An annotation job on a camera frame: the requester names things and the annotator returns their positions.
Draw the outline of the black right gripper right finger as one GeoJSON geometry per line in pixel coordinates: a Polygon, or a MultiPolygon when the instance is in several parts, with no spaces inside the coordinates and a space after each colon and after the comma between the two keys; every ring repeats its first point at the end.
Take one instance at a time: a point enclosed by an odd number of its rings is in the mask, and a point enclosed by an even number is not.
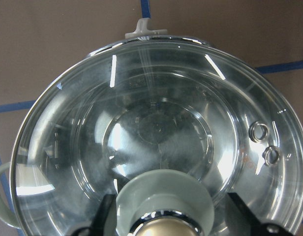
{"type": "Polygon", "coordinates": [[[235,192],[226,194],[226,226],[231,236],[255,236],[261,222],[235,192]]]}

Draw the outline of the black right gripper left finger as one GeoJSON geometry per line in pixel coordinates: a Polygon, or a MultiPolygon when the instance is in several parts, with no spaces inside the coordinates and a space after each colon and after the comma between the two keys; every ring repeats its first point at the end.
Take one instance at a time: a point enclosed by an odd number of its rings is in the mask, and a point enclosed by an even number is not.
{"type": "Polygon", "coordinates": [[[113,236],[117,226],[116,195],[106,194],[90,225],[90,236],[113,236]]]}

